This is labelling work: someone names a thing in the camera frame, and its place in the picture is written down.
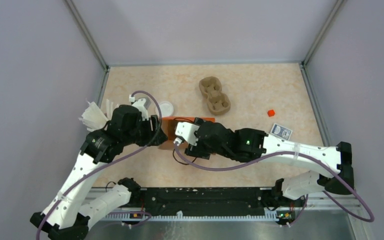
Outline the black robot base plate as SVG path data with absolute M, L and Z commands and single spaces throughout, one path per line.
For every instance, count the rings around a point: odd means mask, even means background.
M 132 195 L 121 210 L 143 210 L 153 217 L 263 217 L 278 209 L 297 209 L 296 200 L 273 194 L 265 187 L 148 187 Z

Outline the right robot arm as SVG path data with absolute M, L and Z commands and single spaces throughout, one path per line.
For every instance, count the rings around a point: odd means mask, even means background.
M 272 194 L 279 206 L 310 193 L 351 195 L 354 190 L 352 146 L 348 142 L 336 146 L 301 144 L 253 128 L 233 131 L 201 118 L 194 123 L 178 123 L 175 136 L 176 142 L 188 144 L 185 155 L 194 158 L 209 159 L 215 154 L 239 162 L 240 167 L 267 162 L 306 169 L 305 173 L 275 182 Z

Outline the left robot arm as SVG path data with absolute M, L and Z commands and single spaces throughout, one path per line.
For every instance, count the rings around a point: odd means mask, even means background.
M 163 112 L 148 112 L 146 98 L 131 104 L 110 102 L 102 111 L 90 102 L 80 120 L 88 135 L 80 147 L 75 164 L 52 202 L 34 213 L 30 222 L 51 240 L 83 240 L 89 230 L 117 207 L 134 207 L 140 202 L 139 186 L 124 178 L 112 189 L 89 203 L 85 199 L 102 170 L 122 161 L 125 147 L 137 145 L 139 151 L 159 146 L 168 138 L 161 129 Z

